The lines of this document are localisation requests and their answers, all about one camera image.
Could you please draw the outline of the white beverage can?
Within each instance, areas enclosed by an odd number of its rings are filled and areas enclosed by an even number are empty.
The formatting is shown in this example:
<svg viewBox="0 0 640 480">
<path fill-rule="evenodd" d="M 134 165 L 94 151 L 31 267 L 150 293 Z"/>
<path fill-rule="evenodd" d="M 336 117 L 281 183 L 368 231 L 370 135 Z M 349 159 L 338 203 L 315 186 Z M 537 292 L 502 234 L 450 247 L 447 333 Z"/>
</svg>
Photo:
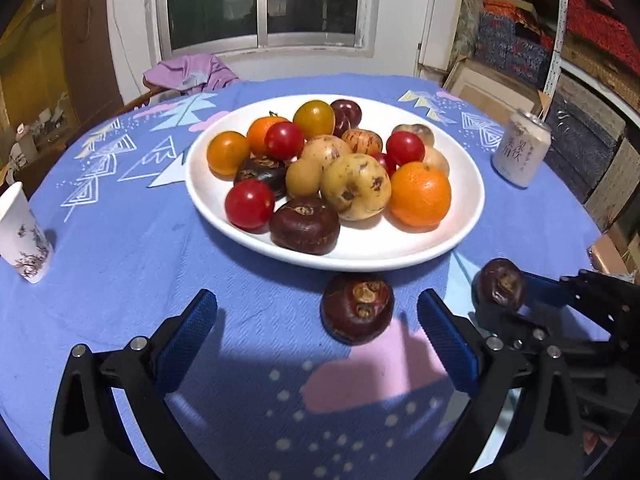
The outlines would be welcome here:
<svg viewBox="0 0 640 480">
<path fill-rule="evenodd" d="M 514 112 L 491 157 L 494 169 L 518 188 L 528 188 L 551 145 L 551 129 L 525 110 Z"/>
</svg>

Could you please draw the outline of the small tan longan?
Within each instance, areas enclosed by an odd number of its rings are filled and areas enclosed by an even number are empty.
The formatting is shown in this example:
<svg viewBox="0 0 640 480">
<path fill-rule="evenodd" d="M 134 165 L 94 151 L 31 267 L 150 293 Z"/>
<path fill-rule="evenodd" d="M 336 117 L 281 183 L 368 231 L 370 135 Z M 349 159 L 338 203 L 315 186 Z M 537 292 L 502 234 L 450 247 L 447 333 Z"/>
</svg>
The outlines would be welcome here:
<svg viewBox="0 0 640 480">
<path fill-rule="evenodd" d="M 300 158 L 286 170 L 285 185 L 291 197 L 315 196 L 319 192 L 322 166 L 313 159 Z"/>
</svg>

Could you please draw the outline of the striped orange pepino fruit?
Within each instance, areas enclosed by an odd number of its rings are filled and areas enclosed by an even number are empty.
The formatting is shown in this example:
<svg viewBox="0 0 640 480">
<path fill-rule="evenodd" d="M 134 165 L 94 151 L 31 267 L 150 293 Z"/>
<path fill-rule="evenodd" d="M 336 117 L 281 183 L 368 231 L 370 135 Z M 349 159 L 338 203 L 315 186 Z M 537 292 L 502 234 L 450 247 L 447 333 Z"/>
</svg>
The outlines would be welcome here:
<svg viewBox="0 0 640 480">
<path fill-rule="evenodd" d="M 348 129 L 342 134 L 342 140 L 354 153 L 375 155 L 381 153 L 384 148 L 382 138 L 374 131 L 367 129 Z"/>
</svg>

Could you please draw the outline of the large orange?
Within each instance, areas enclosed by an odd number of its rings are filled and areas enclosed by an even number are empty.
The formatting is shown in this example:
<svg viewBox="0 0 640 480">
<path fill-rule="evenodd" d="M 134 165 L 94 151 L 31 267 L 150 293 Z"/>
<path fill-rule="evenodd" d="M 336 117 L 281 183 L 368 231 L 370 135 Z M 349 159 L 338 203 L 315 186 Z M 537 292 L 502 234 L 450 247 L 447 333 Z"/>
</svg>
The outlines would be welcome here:
<svg viewBox="0 0 640 480">
<path fill-rule="evenodd" d="M 250 151 L 255 157 L 262 157 L 267 154 L 265 144 L 266 133 L 272 126 L 277 125 L 279 122 L 288 122 L 288 120 L 277 115 L 269 115 L 259 117 L 252 122 L 250 128 L 247 130 L 246 137 L 248 142 L 250 142 Z"/>
<path fill-rule="evenodd" d="M 408 162 L 390 179 L 392 197 L 388 210 L 410 228 L 437 226 L 451 207 L 451 186 L 446 174 L 422 162 Z"/>
</svg>

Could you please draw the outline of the dark water chestnut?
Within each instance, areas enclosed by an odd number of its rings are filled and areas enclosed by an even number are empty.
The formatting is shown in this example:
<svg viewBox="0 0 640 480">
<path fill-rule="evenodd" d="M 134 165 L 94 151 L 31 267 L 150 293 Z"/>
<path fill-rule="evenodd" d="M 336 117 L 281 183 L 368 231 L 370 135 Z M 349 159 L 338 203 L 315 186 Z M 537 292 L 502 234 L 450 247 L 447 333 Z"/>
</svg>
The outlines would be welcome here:
<svg viewBox="0 0 640 480">
<path fill-rule="evenodd" d="M 525 289 L 521 270 L 509 259 L 495 258 L 474 276 L 472 299 L 477 309 L 495 306 L 517 311 L 524 304 Z"/>
<path fill-rule="evenodd" d="M 288 167 L 280 160 L 268 157 L 247 158 L 239 166 L 235 174 L 233 184 L 246 180 L 258 180 L 268 185 L 273 192 L 274 199 L 280 200 L 288 194 L 286 190 L 286 170 Z"/>
<path fill-rule="evenodd" d="M 274 244 L 309 255 L 321 256 L 330 252 L 340 231 L 340 217 L 317 196 L 292 198 L 270 220 Z"/>
<path fill-rule="evenodd" d="M 392 286 L 374 274 L 337 274 L 320 302 L 323 328 L 335 340 L 361 346 L 390 325 L 395 307 Z"/>
</svg>

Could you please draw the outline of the beige blotched fruit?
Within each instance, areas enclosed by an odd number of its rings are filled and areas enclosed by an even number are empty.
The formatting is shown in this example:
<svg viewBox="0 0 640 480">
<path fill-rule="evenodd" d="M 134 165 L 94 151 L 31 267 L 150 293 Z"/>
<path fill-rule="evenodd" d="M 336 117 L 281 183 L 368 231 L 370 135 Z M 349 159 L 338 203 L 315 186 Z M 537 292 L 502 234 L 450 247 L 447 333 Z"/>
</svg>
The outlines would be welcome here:
<svg viewBox="0 0 640 480">
<path fill-rule="evenodd" d="M 380 214 L 392 196 L 384 167 L 372 156 L 341 156 L 323 171 L 322 198 L 346 221 L 368 220 Z"/>
</svg>

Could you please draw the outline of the orange yellow tomato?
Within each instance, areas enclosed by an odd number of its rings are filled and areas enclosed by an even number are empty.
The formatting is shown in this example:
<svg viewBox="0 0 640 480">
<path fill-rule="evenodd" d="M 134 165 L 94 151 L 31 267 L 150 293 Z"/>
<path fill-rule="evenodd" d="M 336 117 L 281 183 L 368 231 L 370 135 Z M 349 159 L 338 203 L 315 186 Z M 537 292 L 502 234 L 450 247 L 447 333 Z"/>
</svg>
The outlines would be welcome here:
<svg viewBox="0 0 640 480">
<path fill-rule="evenodd" d="M 241 133 L 224 131 L 209 142 L 206 160 L 209 170 L 216 176 L 234 177 L 242 162 L 250 157 L 250 142 Z"/>
</svg>

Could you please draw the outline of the wooden glass display cabinet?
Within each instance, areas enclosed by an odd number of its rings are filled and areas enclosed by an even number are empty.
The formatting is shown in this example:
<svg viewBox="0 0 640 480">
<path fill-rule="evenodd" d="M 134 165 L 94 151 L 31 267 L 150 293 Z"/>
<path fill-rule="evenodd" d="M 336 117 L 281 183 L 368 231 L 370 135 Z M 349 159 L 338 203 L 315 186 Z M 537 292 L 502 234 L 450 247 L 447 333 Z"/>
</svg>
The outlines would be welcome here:
<svg viewBox="0 0 640 480">
<path fill-rule="evenodd" d="M 32 134 L 35 158 L 16 176 L 26 194 L 70 144 L 121 108 L 107 0 L 24 0 L 1 35 L 1 161 L 18 128 Z"/>
</svg>

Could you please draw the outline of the purple cloth on chair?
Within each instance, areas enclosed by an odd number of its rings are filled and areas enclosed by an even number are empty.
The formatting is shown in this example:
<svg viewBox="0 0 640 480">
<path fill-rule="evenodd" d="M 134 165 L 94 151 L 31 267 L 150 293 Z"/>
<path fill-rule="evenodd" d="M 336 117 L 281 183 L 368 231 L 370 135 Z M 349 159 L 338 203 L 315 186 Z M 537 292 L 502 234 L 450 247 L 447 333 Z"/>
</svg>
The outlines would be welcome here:
<svg viewBox="0 0 640 480">
<path fill-rule="evenodd" d="M 213 92 L 239 81 L 239 76 L 228 65 L 210 53 L 163 60 L 143 74 L 143 82 L 148 88 L 158 87 L 186 94 Z"/>
</svg>

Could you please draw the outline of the tan round fruit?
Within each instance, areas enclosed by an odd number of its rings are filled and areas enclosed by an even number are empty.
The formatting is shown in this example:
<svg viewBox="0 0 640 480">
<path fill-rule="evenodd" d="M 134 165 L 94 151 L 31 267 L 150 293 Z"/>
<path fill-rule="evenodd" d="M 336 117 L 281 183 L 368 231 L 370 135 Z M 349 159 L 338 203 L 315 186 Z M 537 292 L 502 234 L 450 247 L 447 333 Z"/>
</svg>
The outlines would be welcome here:
<svg viewBox="0 0 640 480">
<path fill-rule="evenodd" d="M 437 169 L 449 177 L 450 167 L 446 157 L 432 146 L 426 146 L 424 150 L 423 165 L 430 169 Z"/>
</svg>

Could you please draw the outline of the sliding glass window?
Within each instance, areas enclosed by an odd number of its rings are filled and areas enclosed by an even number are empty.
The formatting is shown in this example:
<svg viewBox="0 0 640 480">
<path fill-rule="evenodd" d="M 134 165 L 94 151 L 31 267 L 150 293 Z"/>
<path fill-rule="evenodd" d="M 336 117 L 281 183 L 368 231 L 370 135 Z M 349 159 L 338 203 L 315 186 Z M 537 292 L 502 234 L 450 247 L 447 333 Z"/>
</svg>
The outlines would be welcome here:
<svg viewBox="0 0 640 480">
<path fill-rule="evenodd" d="M 152 0 L 162 58 L 329 51 L 370 55 L 378 0 Z"/>
</svg>

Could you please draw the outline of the speckled tan fruit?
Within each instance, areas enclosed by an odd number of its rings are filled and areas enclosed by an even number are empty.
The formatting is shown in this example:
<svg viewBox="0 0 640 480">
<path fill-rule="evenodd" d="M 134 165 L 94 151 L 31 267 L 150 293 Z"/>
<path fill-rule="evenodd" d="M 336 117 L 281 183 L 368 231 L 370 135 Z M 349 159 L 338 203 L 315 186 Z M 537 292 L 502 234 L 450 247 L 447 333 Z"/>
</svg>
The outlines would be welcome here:
<svg viewBox="0 0 640 480">
<path fill-rule="evenodd" d="M 300 158 L 314 160 L 326 169 L 335 159 L 349 154 L 352 154 L 352 149 L 337 136 L 315 136 L 306 142 Z"/>
</svg>

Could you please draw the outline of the storage shelf with boxes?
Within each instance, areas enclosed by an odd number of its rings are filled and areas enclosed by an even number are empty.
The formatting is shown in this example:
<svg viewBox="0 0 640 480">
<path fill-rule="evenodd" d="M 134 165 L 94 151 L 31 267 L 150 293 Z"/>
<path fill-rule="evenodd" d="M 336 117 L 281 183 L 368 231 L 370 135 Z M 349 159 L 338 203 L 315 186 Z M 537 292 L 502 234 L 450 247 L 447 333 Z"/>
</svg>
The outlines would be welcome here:
<svg viewBox="0 0 640 480">
<path fill-rule="evenodd" d="M 554 44 L 544 91 L 538 101 L 544 112 L 551 106 L 551 95 L 559 90 L 559 80 L 571 76 L 587 91 L 620 113 L 629 127 L 627 140 L 618 148 L 604 177 L 589 195 L 587 205 L 593 218 L 602 221 L 620 256 L 629 261 L 639 257 L 639 174 L 626 162 L 639 160 L 639 107 L 630 104 L 614 87 L 608 75 L 618 74 L 610 57 L 588 40 L 572 35 L 567 28 L 570 0 L 559 0 Z M 597 51 L 591 58 L 587 52 Z"/>
</svg>

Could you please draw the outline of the blue printed tablecloth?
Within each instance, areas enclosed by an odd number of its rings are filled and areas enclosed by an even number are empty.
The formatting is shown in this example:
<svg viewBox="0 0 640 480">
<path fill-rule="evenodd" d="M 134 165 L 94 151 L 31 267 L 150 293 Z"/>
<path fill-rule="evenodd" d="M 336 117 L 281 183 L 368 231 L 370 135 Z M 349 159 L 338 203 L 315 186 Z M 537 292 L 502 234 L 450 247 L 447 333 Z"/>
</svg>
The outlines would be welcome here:
<svg viewBox="0 0 640 480">
<path fill-rule="evenodd" d="M 332 93 L 425 116 L 475 160 L 486 202 L 449 255 L 388 274 L 396 310 L 366 346 L 323 330 L 329 274 L 272 260 L 228 240 L 193 207 L 184 153 L 228 110 L 286 96 Z M 39 469 L 49 461 L 58 385 L 75 344 L 122 348 L 180 313 L 201 289 L 219 321 L 168 404 L 225 479 L 411 479 L 450 429 L 450 381 L 416 319 L 434 288 L 457 312 L 470 307 L 473 273 L 506 257 L 558 278 L 588 266 L 599 237 L 581 203 L 548 168 L 514 188 L 492 169 L 501 131 L 429 81 L 336 76 L 238 82 L 124 116 L 68 150 L 32 196 L 54 247 L 37 284 L 1 269 L 1 414 Z"/>
</svg>

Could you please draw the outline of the white paper cup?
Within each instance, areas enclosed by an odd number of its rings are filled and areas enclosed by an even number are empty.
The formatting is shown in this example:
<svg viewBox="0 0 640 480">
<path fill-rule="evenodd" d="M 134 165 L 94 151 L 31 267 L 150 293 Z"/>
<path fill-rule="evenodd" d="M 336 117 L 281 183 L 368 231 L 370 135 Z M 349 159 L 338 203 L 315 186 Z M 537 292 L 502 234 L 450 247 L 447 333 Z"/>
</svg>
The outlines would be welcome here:
<svg viewBox="0 0 640 480">
<path fill-rule="evenodd" d="M 39 283 L 49 271 L 53 246 L 32 213 L 21 182 L 1 195 L 0 250 L 1 258 L 29 283 Z"/>
</svg>

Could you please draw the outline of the small red cherry tomato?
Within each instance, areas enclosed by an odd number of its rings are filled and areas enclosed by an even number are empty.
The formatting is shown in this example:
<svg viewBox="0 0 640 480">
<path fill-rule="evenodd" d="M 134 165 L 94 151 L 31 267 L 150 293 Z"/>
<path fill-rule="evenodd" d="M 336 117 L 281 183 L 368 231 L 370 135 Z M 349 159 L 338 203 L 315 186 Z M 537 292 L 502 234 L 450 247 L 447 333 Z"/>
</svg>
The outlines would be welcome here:
<svg viewBox="0 0 640 480">
<path fill-rule="evenodd" d="M 274 213 L 274 195 L 264 182 L 250 179 L 236 184 L 224 200 L 231 224 L 244 231 L 260 231 Z"/>
</svg>

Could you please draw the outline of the white round plate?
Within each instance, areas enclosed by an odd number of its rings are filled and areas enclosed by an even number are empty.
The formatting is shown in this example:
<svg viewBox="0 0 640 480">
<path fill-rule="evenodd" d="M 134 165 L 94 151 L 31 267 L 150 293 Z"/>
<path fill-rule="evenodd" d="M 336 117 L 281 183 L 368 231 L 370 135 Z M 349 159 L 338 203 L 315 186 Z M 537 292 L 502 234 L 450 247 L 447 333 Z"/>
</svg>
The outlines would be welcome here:
<svg viewBox="0 0 640 480">
<path fill-rule="evenodd" d="M 266 232 L 246 232 L 232 226 L 224 211 L 230 181 L 216 177 L 205 160 L 208 144 L 230 129 L 247 127 L 259 113 L 268 110 L 292 112 L 302 96 L 280 96 L 243 106 L 227 114 L 202 132 L 184 159 L 184 180 L 194 206 L 217 231 L 245 248 L 280 261 L 306 268 L 337 271 L 387 271 L 433 260 L 455 248 L 480 220 L 485 206 L 485 187 L 480 170 L 467 151 L 441 128 L 431 126 L 435 145 L 450 166 L 451 202 L 439 223 L 424 229 L 396 220 L 386 209 L 367 214 L 364 207 L 378 205 L 395 194 L 390 178 L 380 176 L 380 165 L 368 156 L 341 156 L 330 165 L 326 179 L 330 195 L 346 204 L 341 233 L 335 247 L 324 256 L 313 256 L 277 245 Z"/>
</svg>

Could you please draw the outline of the dark purple plum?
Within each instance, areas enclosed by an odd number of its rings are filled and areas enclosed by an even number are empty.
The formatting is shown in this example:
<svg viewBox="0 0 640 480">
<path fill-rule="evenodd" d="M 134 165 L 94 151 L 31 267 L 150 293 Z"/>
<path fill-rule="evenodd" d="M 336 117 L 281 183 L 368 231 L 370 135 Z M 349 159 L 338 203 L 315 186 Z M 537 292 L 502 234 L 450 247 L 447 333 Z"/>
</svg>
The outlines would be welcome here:
<svg viewBox="0 0 640 480">
<path fill-rule="evenodd" d="M 335 124 L 334 136 L 340 138 L 350 128 L 349 117 L 342 110 L 334 110 Z"/>
<path fill-rule="evenodd" d="M 362 110 L 359 104 L 353 100 L 337 99 L 331 103 L 334 110 L 341 112 L 352 128 L 357 128 L 362 119 Z"/>
</svg>

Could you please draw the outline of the leaning picture frame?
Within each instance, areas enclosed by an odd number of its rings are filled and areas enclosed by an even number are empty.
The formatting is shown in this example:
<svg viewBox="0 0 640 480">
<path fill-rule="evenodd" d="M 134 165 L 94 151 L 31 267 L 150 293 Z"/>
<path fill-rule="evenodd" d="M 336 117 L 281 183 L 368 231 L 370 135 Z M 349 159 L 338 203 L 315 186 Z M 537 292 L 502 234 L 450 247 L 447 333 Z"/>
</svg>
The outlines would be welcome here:
<svg viewBox="0 0 640 480">
<path fill-rule="evenodd" d="M 544 119 L 551 104 L 550 96 L 530 84 L 466 56 L 458 58 L 442 88 L 502 126 L 517 110 Z"/>
</svg>

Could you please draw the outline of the pale blotched fruit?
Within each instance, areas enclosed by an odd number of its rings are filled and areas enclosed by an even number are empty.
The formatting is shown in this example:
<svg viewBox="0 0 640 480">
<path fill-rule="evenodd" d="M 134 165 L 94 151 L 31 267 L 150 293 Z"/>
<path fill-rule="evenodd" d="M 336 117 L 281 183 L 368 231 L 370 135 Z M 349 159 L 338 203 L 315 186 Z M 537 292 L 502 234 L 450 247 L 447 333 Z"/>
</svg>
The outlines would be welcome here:
<svg viewBox="0 0 640 480">
<path fill-rule="evenodd" d="M 418 136 L 425 146 L 431 148 L 435 145 L 435 136 L 432 129 L 427 125 L 422 124 L 400 124 L 393 128 L 392 133 L 396 132 L 410 132 Z"/>
</svg>

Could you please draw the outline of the wooden chair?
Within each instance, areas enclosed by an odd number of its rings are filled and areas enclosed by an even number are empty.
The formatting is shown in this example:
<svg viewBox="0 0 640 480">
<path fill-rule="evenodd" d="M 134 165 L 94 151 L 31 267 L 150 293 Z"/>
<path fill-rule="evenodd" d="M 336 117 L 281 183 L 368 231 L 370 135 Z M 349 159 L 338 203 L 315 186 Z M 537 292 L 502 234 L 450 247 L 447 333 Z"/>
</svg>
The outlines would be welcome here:
<svg viewBox="0 0 640 480">
<path fill-rule="evenodd" d="M 115 118 L 117 116 L 132 112 L 133 110 L 140 110 L 141 107 L 148 106 L 154 96 L 159 96 L 161 93 L 164 93 L 166 91 L 166 88 L 151 86 L 147 92 L 123 105 L 115 114 L 112 115 L 112 117 Z"/>
</svg>

